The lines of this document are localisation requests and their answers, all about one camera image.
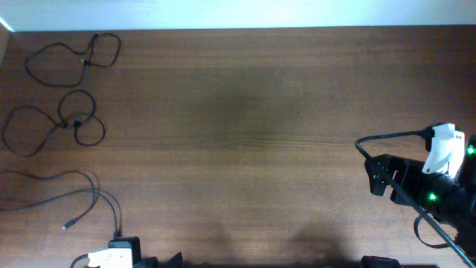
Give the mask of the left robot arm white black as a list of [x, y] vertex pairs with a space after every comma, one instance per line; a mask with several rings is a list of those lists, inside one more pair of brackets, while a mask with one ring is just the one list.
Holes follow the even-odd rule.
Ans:
[[182, 268], [183, 255], [179, 252], [168, 261], [160, 262], [157, 257], [143, 257], [141, 241], [137, 236], [118, 237], [108, 242], [108, 249], [121, 249], [126, 253], [126, 267], [132, 268]]

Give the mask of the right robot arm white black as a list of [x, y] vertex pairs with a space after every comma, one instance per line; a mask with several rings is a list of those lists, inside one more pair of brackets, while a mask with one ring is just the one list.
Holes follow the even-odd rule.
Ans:
[[427, 222], [443, 239], [439, 248], [451, 248], [468, 267], [475, 266], [475, 138], [452, 130], [445, 134], [439, 126], [416, 130], [425, 141], [428, 158], [421, 162], [400, 156], [371, 156], [366, 141], [410, 136], [412, 133], [371, 135], [356, 140], [365, 158], [370, 191], [381, 196], [392, 188], [390, 199], [397, 205], [412, 207], [418, 214], [414, 231]]

